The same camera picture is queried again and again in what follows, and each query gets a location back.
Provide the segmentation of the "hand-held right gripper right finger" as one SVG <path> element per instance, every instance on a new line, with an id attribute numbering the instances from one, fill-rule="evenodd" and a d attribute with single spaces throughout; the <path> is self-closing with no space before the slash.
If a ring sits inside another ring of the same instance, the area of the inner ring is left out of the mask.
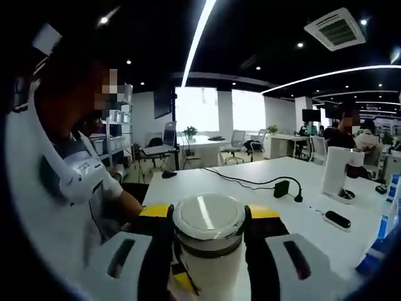
<path id="1" fill-rule="evenodd" d="M 300 234 L 267 237 L 263 221 L 245 206 L 245 261 L 251 300 L 339 300 L 346 283 L 332 269 L 329 257 Z"/>

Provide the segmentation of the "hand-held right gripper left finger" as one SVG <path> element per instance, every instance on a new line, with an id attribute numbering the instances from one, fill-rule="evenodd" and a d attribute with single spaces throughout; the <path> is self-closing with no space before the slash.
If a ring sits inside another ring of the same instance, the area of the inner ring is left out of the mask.
<path id="1" fill-rule="evenodd" d="M 97 249 L 84 271 L 89 300 L 168 300 L 174 222 L 171 204 L 146 206 L 133 233 L 119 232 Z"/>

